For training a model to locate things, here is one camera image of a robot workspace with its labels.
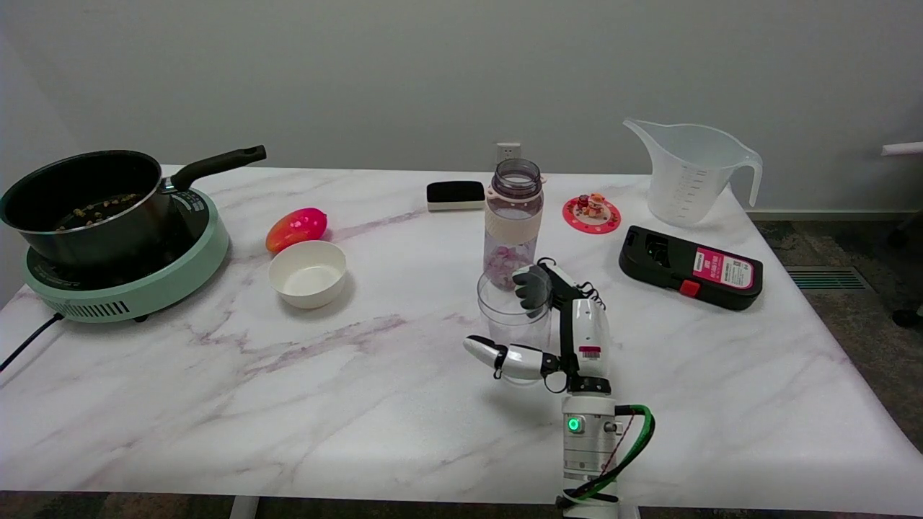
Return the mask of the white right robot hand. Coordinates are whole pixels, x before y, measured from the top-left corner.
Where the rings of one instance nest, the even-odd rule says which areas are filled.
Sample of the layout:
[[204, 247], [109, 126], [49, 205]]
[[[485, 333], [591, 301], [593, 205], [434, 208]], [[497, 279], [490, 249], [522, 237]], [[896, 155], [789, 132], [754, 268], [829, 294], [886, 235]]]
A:
[[488, 335], [469, 335], [462, 345], [494, 378], [529, 385], [561, 373], [566, 392], [612, 394], [609, 319], [591, 283], [541, 257], [500, 287], [481, 280], [478, 291]]

